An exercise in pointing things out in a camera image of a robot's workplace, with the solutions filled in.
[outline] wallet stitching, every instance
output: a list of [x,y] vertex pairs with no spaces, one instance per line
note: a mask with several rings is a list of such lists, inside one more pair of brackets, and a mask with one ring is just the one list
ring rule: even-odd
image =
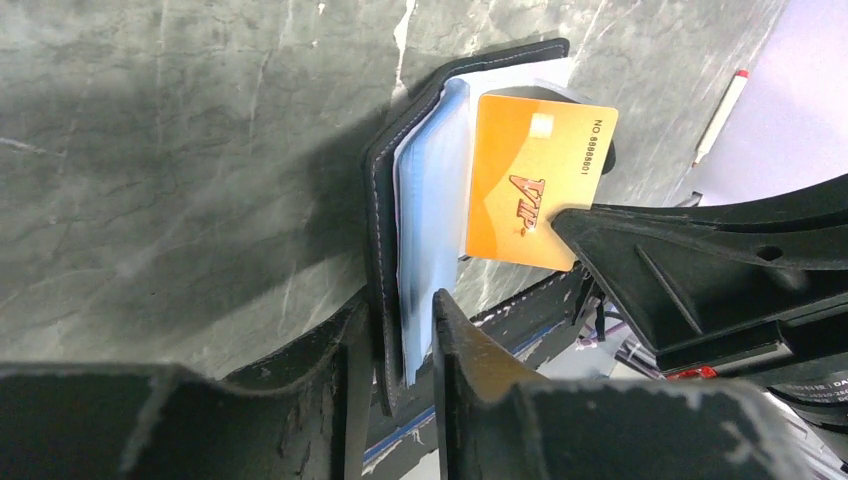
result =
[[[506,318],[509,315],[509,312],[513,308],[518,307],[520,305],[523,305],[524,302],[526,302],[527,300],[530,300],[533,296],[535,296],[536,294],[538,294],[542,290],[545,290],[548,287],[553,288],[554,284],[556,284],[556,283],[564,283],[568,279],[568,275],[569,275],[568,273],[559,273],[559,274],[551,275],[550,277],[547,277],[547,278],[542,280],[542,282],[545,282],[544,284],[540,285],[540,283],[541,283],[540,282],[540,283],[537,283],[537,284],[534,284],[533,286],[531,286],[529,288],[530,291],[527,292],[524,295],[521,295],[521,298],[514,300],[514,301],[511,301],[511,302],[510,302],[510,300],[512,300],[512,299],[508,299],[505,302],[499,303],[498,305],[495,305],[495,306],[489,308],[488,310],[483,310],[482,312],[478,313],[477,315],[474,315],[471,318],[471,323],[474,323],[475,326],[477,326],[479,328],[480,326],[477,325],[475,322],[479,322],[480,318],[483,319],[483,324],[503,320],[504,318]],[[492,315],[492,318],[485,320],[485,318],[488,317],[489,315]]]
[[[514,55],[510,55],[510,56],[504,57],[504,58],[498,58],[498,59],[494,59],[494,60],[484,60],[484,61],[479,61],[479,62],[475,62],[475,63],[470,63],[470,64],[467,64],[467,65],[459,65],[459,66],[454,67],[454,68],[448,70],[447,72],[445,72],[445,75],[442,78],[444,79],[444,78],[450,77],[457,70],[466,69],[466,68],[470,68],[470,67],[476,67],[476,66],[479,66],[479,65],[492,65],[492,64],[497,64],[497,63],[503,63],[503,62],[512,60],[514,58],[525,57],[527,55],[532,55],[532,54],[541,53],[541,52],[544,52],[544,51],[547,51],[547,50],[555,50],[555,49],[561,50],[563,52],[567,51],[566,48],[562,45],[553,45],[553,46],[544,47],[544,48],[540,48],[540,49],[536,49],[536,50],[528,50],[526,52],[516,53]],[[426,103],[432,102],[433,99],[436,96],[438,96],[440,93],[441,93],[441,89],[439,89],[435,94],[433,94],[433,96],[430,97],[427,100]],[[389,141],[388,144],[386,144],[386,147],[383,148],[382,151],[380,151],[380,154],[377,155],[376,159],[378,159],[378,160],[382,159],[386,155],[386,153],[395,146],[395,143],[397,142],[397,140],[401,136],[406,135],[408,133],[409,127],[411,125],[415,125],[415,123],[418,122],[421,119],[421,117],[427,113],[427,111],[428,111],[428,109],[421,110],[420,112],[418,112],[415,115],[415,117],[413,117],[413,119],[411,121],[407,122],[407,124],[404,125],[403,128],[400,129],[400,131],[394,136],[394,138],[392,138],[392,140]],[[371,167],[371,188],[373,189],[372,191],[373,191],[373,194],[374,194],[375,203],[378,203],[379,199],[380,199],[379,198],[380,195],[377,192],[377,169],[376,169],[376,166],[375,166],[376,163],[377,162],[372,163],[372,167]],[[383,311],[381,312],[382,313],[381,316],[383,318],[385,318],[385,316],[387,315],[387,311],[388,311],[388,304],[387,304],[387,296],[386,296],[386,288],[385,288],[385,278],[384,278],[384,275],[383,275],[383,252],[380,249],[380,243],[381,242],[380,242],[380,212],[379,212],[379,207],[374,209],[374,216],[377,219],[377,222],[376,222],[376,225],[375,225],[375,232],[377,234],[377,270],[378,270],[377,275],[380,277],[380,280],[379,280],[380,281],[380,301],[381,301],[381,304],[382,304],[382,307],[383,307]],[[389,388],[390,391],[393,390],[391,385],[388,385],[388,388]]]

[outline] pen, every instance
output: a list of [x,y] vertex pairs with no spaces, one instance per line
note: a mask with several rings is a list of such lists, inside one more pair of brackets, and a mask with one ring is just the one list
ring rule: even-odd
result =
[[727,123],[727,117],[730,116],[730,111],[733,110],[733,106],[736,105],[736,102],[739,100],[739,96],[742,94],[742,89],[745,87],[746,83],[748,83],[748,71],[739,70],[736,72],[736,75],[733,76],[733,80],[730,81],[730,85],[727,87],[727,91],[724,92],[724,96],[721,97],[718,108],[716,108],[713,118],[710,119],[707,129],[704,131],[704,136],[702,136],[701,141],[698,142],[695,161],[692,163],[693,168],[697,167],[701,159],[704,158],[706,154],[710,153],[716,138],[718,138],[719,132],[721,132],[724,124]]

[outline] gray marble surface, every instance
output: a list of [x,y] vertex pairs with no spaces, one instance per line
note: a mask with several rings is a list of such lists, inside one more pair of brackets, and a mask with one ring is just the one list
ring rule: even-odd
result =
[[[494,45],[570,39],[621,112],[598,201],[669,204],[785,3],[0,0],[0,360],[220,376],[299,336],[364,283],[364,142]],[[472,260],[458,297],[545,273]]]

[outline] black wallet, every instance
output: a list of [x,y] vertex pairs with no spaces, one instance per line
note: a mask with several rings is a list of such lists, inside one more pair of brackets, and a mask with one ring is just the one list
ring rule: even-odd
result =
[[[403,347],[398,296],[398,242],[393,166],[395,149],[438,104],[445,82],[457,75],[568,56],[568,40],[554,39],[454,60],[436,70],[413,98],[365,149],[367,205],[366,272],[375,348],[377,394],[383,411],[393,415],[403,382]],[[612,167],[612,147],[604,172]]]

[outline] orange card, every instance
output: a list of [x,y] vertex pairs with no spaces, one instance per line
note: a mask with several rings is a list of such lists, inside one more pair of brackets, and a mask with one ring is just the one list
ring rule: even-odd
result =
[[576,258],[551,221],[592,205],[617,120],[614,108],[481,97],[468,255],[571,270]]

